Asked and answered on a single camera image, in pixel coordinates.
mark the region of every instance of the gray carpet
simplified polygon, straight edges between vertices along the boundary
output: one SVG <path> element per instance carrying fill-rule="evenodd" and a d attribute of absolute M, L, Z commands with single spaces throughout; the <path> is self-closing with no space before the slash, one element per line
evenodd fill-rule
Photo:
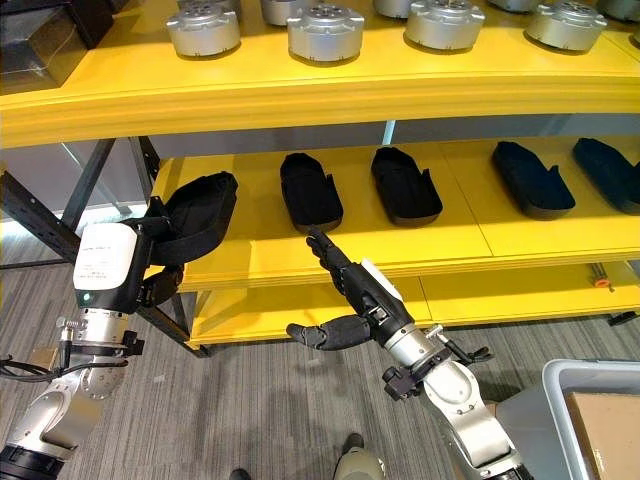
<path fill-rule="evenodd" d="M 0 272 L 0 353 L 26 359 L 55 341 L 55 319 L 76 310 L 71 276 L 69 266 Z M 390 479 L 452 478 L 419 400 L 395 403 L 383 392 L 380 376 L 392 362 L 374 343 L 329 353 L 290 342 L 228 345 L 202 360 L 138 317 L 130 327 L 147 340 L 145 354 L 132 360 L 61 480 L 226 480 L 237 466 L 255 480 L 328 480 L 352 431 L 385 460 Z M 537 383 L 553 358 L 640 360 L 638 321 L 610 328 L 590 317 L 450 336 L 496 354 L 473 367 L 494 400 Z M 0 380 L 0 440 L 41 389 Z"/>

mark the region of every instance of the black cable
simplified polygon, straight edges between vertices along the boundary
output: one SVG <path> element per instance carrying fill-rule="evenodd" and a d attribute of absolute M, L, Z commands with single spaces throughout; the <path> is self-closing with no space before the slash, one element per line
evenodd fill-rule
<path fill-rule="evenodd" d="M 13 357 L 8 355 L 7 358 L 0 359 L 0 378 L 6 378 L 8 380 L 16 380 L 18 382 L 25 383 L 38 383 L 38 382 L 51 382 L 56 378 L 67 375 L 78 370 L 85 368 L 121 368 L 129 365 L 129 362 L 124 360 L 123 362 L 105 362 L 105 363 L 83 363 L 81 365 L 74 365 L 69 368 L 54 368 L 53 370 L 47 370 L 46 368 L 38 365 L 32 365 L 30 363 L 15 362 Z M 31 375 L 16 375 L 9 368 L 15 368 L 31 373 Z"/>

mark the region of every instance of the black shoe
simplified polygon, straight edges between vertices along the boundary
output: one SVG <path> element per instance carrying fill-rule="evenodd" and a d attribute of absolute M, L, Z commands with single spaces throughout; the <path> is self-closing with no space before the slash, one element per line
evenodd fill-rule
<path fill-rule="evenodd" d="M 364 448 L 364 438 L 359 433 L 352 433 L 342 446 L 342 454 L 348 453 L 353 447 Z"/>
<path fill-rule="evenodd" d="M 229 480 L 251 480 L 251 477 L 246 470 L 243 470 L 242 468 L 236 468 L 233 472 L 231 472 Z"/>

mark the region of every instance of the gray wall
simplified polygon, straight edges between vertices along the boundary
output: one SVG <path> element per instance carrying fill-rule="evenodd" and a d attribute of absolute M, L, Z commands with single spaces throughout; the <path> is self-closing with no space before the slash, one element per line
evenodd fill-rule
<path fill-rule="evenodd" d="M 156 135 L 151 137 L 161 158 L 183 155 L 302 150 L 380 143 L 384 122 L 319 127 Z M 640 135 L 640 115 L 510 115 L 399 121 L 394 143 L 467 138 L 547 135 Z M 95 142 L 68 144 L 85 160 Z M 53 211 L 63 210 L 80 168 L 58 144 L 0 152 L 9 172 Z M 120 202 L 143 200 L 129 143 L 119 139 L 100 181 Z M 94 192 L 90 205 L 108 203 Z"/>

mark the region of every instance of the shelf board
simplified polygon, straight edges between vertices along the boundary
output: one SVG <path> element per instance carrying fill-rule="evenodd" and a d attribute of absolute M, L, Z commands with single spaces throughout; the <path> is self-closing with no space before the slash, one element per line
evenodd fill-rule
<path fill-rule="evenodd" d="M 420 281 L 394 282 L 407 310 L 420 324 L 429 320 Z M 287 338 L 289 323 L 320 325 L 353 314 L 333 284 L 229 289 L 200 293 L 191 331 L 192 347 L 212 343 Z"/>
<path fill-rule="evenodd" d="M 517 209 L 491 168 L 495 141 L 414 143 L 399 147 L 429 168 L 444 204 L 421 228 L 392 225 L 370 173 L 377 147 L 313 150 L 334 175 L 344 206 L 331 238 L 350 258 L 371 259 L 391 278 L 619 261 L 640 258 L 640 217 L 610 207 L 569 153 L 576 138 L 517 139 L 560 172 L 577 206 L 554 221 L 532 220 Z M 638 139 L 605 139 L 639 160 Z M 181 185 L 220 170 L 239 189 L 229 231 L 212 253 L 187 265 L 181 291 L 324 283 L 327 272 L 288 216 L 279 167 L 286 153 L 219 155 L 163 162 L 154 194 L 165 201 Z"/>
<path fill-rule="evenodd" d="M 640 308 L 638 277 L 605 263 L 614 291 L 595 288 L 588 265 L 421 277 L 433 322 L 446 325 L 534 320 Z"/>
<path fill-rule="evenodd" d="M 467 198 L 495 257 L 579 256 L 581 252 L 640 253 L 640 217 L 611 207 L 572 158 L 576 138 L 514 139 L 534 151 L 560 174 L 576 200 L 561 219 L 531 220 L 520 212 L 491 162 L 496 141 L 443 144 L 444 155 Z M 618 148 L 632 164 L 640 161 L 640 137 L 603 141 Z"/>
<path fill-rule="evenodd" d="M 613 293 L 591 285 L 587 265 L 402 278 L 394 284 L 423 328 L 639 309 L 640 286 L 628 264 L 604 266 Z M 287 338 L 289 323 L 319 325 L 352 313 L 332 284 L 202 292 L 188 345 Z"/>
<path fill-rule="evenodd" d="M 445 205 L 425 228 L 397 228 L 385 216 L 370 165 L 377 147 L 308 153 L 333 174 L 344 207 L 331 238 L 351 258 L 369 257 L 392 276 L 424 272 L 425 262 L 456 264 L 491 255 L 438 144 L 403 146 L 421 168 L 429 168 Z M 329 276 L 295 230 L 282 199 L 279 169 L 285 153 L 173 159 L 158 173 L 154 194 L 165 201 L 181 185 L 220 170 L 233 172 L 238 200 L 229 231 L 209 255 L 187 266 L 183 291 L 215 287 L 327 282 Z"/>
<path fill-rule="evenodd" d="M 584 55 L 529 42 L 529 16 L 482 5 L 471 51 L 425 52 L 404 23 L 366 17 L 352 62 L 293 59 L 286 29 L 243 1 L 242 44 L 214 60 L 179 58 L 164 26 L 173 0 L 133 0 L 60 88 L 0 97 L 3 147 L 197 131 L 524 113 L 640 112 L 640 64 L 605 33 Z"/>
<path fill-rule="evenodd" d="M 603 37 L 615 43 L 633 58 L 640 61 L 640 48 L 631 43 L 631 36 L 640 28 L 640 25 L 638 23 L 618 22 L 611 18 L 607 18 L 607 22 L 609 25 L 602 33 Z"/>

